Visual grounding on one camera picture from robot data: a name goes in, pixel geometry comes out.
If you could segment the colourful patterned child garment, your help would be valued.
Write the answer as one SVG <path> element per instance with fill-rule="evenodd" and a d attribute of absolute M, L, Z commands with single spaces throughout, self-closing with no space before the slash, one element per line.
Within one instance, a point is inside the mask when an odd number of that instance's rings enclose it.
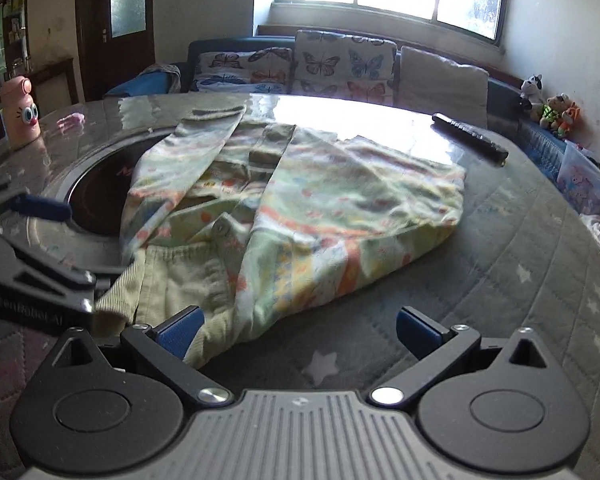
<path fill-rule="evenodd" d="M 194 110 L 135 166 L 126 269 L 97 301 L 94 332 L 198 307 L 183 359 L 201 367 L 439 246 L 462 218 L 465 176 L 360 136 L 254 122 L 242 107 Z"/>

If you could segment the pink cartoon face bottle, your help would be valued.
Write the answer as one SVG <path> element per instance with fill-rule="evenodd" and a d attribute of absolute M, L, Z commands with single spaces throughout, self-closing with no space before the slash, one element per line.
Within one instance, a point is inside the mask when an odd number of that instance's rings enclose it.
<path fill-rule="evenodd" d="M 35 141 L 41 134 L 40 114 L 29 78 L 17 76 L 3 84 L 0 99 L 9 147 L 19 150 Z"/>

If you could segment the round black induction cooktop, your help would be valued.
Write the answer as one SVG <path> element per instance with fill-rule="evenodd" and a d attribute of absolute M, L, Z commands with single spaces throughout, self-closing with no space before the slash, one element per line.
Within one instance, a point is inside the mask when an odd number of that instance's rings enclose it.
<path fill-rule="evenodd" d="M 148 128 L 111 140 L 62 170 L 42 195 L 69 204 L 72 217 L 65 223 L 28 220 L 29 244 L 81 269 L 121 266 L 122 210 L 135 166 L 171 133 L 172 127 Z"/>

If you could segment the dark wooden cabinet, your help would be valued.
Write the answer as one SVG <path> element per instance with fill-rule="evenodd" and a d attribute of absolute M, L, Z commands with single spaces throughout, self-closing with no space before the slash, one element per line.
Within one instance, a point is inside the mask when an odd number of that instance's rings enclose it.
<path fill-rule="evenodd" d="M 84 99 L 74 0 L 0 0 L 0 90 L 19 75 L 42 115 Z M 0 141 L 4 116 L 0 101 Z"/>

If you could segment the blue cloth on sofa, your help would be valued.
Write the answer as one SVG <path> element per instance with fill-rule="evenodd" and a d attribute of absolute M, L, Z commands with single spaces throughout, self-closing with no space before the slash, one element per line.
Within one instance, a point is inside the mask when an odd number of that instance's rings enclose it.
<path fill-rule="evenodd" d="M 181 90 L 181 70 L 176 64 L 156 63 L 136 77 L 118 84 L 105 93 L 105 98 L 129 98 L 152 94 L 178 93 Z"/>

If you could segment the dark wooden door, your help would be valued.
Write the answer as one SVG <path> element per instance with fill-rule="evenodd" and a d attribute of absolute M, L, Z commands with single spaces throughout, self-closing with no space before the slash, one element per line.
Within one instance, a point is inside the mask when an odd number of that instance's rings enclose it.
<path fill-rule="evenodd" d="M 97 101 L 155 62 L 152 0 L 76 0 L 76 39 L 84 98 Z"/>

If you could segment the black remote control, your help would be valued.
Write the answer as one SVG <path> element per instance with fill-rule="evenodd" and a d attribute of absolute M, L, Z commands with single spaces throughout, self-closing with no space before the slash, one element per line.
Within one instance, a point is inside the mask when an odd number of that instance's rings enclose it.
<path fill-rule="evenodd" d="M 460 144 L 469 146 L 494 164 L 502 166 L 508 159 L 508 151 L 505 148 L 491 141 L 474 126 L 458 122 L 439 113 L 433 114 L 431 119 L 434 125 L 447 136 L 457 140 Z"/>

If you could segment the clear plastic storage box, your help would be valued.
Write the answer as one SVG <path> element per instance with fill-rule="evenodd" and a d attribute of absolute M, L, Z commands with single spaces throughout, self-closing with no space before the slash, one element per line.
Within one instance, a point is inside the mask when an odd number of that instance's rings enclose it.
<path fill-rule="evenodd" d="M 579 214 L 600 214 L 600 168 L 570 141 L 562 156 L 557 187 Z"/>

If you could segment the dark blue sofa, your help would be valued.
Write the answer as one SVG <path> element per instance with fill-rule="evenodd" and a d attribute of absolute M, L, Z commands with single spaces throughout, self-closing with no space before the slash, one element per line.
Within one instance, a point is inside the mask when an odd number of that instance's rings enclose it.
<path fill-rule="evenodd" d="M 291 37 L 194 41 L 185 62 L 152 64 L 107 93 L 196 91 L 361 101 L 497 131 L 553 181 L 600 243 L 600 160 L 571 139 L 578 102 L 547 96 L 540 74 L 508 84 L 490 70 L 389 39 L 299 29 Z"/>

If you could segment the brown plush bear toy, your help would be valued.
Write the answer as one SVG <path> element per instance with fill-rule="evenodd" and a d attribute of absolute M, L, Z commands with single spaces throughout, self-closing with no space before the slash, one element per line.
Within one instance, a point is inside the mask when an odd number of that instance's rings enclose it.
<path fill-rule="evenodd" d="M 539 120 L 540 127 L 551 132 L 556 132 L 562 121 L 562 114 L 568 110 L 571 104 L 572 99 L 565 93 L 548 98 L 543 105 L 542 114 Z"/>

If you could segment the plain beige cushion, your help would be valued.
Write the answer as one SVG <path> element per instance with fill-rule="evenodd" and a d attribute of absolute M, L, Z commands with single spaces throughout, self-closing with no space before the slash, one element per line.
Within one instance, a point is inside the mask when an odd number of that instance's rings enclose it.
<path fill-rule="evenodd" d="M 489 74 L 483 68 L 403 47 L 396 106 L 422 114 L 443 114 L 486 128 L 488 81 Z"/>

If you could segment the orange plush toy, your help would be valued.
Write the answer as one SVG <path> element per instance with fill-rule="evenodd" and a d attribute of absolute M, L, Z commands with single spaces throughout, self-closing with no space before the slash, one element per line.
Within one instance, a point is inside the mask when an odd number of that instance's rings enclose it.
<path fill-rule="evenodd" d="M 576 103 L 571 103 L 558 120 L 558 126 L 555 134 L 560 140 L 565 140 L 571 133 L 571 130 L 576 125 L 580 116 L 580 107 Z"/>

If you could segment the black white plush toy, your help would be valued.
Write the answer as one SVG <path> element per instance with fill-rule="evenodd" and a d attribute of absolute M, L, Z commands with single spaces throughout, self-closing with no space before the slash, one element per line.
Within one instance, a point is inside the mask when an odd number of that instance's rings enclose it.
<path fill-rule="evenodd" d="M 541 74 L 536 74 L 522 82 L 519 99 L 524 112 L 530 112 L 533 107 L 544 104 L 542 79 Z"/>

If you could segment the upright butterfly print cushion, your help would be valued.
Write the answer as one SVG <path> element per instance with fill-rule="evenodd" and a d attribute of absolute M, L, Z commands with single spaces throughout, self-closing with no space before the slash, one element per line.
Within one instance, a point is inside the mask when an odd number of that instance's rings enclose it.
<path fill-rule="evenodd" d="M 392 105 L 397 55 L 389 40 L 301 29 L 294 37 L 291 92 Z"/>

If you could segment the low butterfly print cushion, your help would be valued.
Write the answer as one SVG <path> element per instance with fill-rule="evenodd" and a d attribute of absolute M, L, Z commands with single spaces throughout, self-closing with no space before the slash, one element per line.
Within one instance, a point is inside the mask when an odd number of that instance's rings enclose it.
<path fill-rule="evenodd" d="M 292 50 L 269 47 L 250 52 L 204 52 L 198 56 L 192 91 L 288 92 Z"/>

